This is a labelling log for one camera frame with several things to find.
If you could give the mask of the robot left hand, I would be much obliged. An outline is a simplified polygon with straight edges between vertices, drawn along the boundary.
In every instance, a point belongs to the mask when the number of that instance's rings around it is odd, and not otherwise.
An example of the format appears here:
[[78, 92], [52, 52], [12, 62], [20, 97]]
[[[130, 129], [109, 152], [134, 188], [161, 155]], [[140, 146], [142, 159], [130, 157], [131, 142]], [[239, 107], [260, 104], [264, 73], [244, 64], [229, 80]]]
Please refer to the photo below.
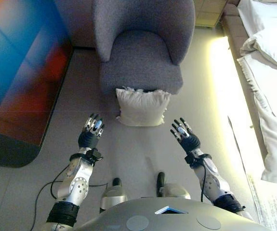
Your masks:
[[103, 119], [98, 114], [91, 114], [78, 138], [79, 148], [95, 148], [104, 131]]

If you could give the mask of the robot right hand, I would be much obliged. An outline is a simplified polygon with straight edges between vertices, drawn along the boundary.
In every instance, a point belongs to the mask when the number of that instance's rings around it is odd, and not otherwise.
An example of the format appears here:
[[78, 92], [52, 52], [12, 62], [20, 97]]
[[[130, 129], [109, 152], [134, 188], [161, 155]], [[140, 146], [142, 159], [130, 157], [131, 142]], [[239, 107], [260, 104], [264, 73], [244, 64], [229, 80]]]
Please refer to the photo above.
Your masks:
[[192, 128], [182, 117], [179, 120], [174, 119], [171, 126], [170, 132], [187, 154], [200, 148], [198, 136], [193, 133]]

